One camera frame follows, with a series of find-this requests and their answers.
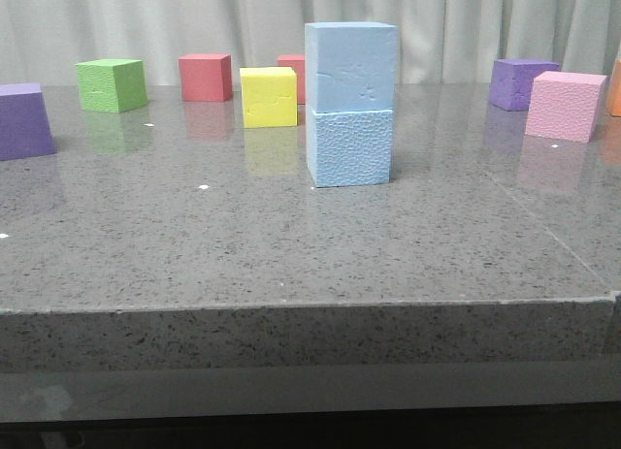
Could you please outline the textured light blue foam cube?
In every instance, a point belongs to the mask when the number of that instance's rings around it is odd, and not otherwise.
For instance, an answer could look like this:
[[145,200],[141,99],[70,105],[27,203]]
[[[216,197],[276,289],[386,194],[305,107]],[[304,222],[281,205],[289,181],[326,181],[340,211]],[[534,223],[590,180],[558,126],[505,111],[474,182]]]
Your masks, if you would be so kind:
[[383,184],[390,179],[393,112],[306,108],[306,154],[317,187]]

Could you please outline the smooth light blue foam cube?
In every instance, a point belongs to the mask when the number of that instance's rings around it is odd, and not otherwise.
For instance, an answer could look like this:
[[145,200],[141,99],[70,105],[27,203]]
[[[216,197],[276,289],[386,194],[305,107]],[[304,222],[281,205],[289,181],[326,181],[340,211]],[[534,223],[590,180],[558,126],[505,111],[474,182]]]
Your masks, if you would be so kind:
[[399,30],[381,22],[305,25],[306,102],[315,112],[393,107]]

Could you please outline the yellow foam cube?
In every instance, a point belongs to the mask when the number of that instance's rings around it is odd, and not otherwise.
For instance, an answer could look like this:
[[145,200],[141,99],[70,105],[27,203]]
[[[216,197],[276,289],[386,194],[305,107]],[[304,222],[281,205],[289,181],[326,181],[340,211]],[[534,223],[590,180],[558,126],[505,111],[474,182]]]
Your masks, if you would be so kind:
[[297,125],[297,75],[292,68],[241,68],[240,77],[245,128]]

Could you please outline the red foam cube left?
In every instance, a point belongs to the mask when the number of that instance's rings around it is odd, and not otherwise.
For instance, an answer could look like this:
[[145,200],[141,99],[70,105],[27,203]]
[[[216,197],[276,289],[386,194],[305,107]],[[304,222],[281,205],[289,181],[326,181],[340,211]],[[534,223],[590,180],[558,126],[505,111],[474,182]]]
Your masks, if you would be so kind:
[[225,102],[233,97],[229,53],[188,53],[178,66],[183,101]]

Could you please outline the white pleated curtain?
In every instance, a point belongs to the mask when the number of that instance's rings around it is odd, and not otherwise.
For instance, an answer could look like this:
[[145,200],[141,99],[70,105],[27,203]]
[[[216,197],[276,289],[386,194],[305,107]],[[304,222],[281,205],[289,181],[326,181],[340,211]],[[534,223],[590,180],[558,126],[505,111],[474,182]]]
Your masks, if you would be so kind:
[[1,0],[1,80],[69,85],[78,62],[134,58],[174,85],[184,54],[267,66],[319,21],[398,26],[403,83],[486,82],[499,58],[607,74],[620,54],[620,0]]

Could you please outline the green foam cube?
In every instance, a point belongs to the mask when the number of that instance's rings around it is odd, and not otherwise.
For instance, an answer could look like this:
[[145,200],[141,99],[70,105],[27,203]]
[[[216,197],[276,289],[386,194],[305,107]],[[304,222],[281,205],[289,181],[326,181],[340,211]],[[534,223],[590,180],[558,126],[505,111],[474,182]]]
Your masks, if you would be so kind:
[[85,111],[127,112],[148,103],[142,60],[98,59],[75,67]]

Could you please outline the purple foam cube right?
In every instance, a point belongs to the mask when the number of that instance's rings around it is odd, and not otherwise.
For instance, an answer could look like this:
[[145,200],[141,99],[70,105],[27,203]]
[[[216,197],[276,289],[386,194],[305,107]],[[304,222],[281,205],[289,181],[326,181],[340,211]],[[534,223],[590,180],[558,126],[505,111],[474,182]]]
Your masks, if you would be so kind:
[[497,59],[493,65],[488,101],[505,111],[526,111],[530,106],[535,77],[560,69],[558,62],[541,59]]

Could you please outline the purple foam cube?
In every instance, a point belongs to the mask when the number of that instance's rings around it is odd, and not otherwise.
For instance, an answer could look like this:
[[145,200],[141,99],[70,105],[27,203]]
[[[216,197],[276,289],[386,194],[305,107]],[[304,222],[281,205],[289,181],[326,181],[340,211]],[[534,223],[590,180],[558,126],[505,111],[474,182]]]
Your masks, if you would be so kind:
[[54,154],[42,86],[37,82],[1,85],[1,160]]
[[530,106],[535,77],[560,69],[558,62],[541,59],[497,59],[493,65],[488,101],[505,111],[526,111]]

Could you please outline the pink foam cube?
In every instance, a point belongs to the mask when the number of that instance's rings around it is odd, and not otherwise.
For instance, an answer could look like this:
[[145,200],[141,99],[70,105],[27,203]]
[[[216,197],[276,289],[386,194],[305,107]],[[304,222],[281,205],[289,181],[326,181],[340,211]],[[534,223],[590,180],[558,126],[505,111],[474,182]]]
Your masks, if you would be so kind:
[[546,71],[534,78],[525,134],[588,143],[595,131],[607,76]]

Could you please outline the purple foam cube left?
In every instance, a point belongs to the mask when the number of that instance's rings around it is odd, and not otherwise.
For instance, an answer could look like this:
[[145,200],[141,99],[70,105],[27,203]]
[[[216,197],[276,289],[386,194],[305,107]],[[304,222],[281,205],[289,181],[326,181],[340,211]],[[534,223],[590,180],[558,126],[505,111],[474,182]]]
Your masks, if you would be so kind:
[[1,160],[54,154],[42,86],[37,82],[1,85]]

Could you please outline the orange foam cube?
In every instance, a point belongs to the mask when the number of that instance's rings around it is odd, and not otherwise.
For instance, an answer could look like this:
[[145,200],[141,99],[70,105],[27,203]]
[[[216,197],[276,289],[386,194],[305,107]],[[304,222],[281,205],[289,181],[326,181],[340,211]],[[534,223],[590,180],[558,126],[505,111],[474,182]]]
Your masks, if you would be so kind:
[[607,98],[606,109],[610,115],[620,117],[621,116],[621,59],[615,60],[612,76],[610,79]]

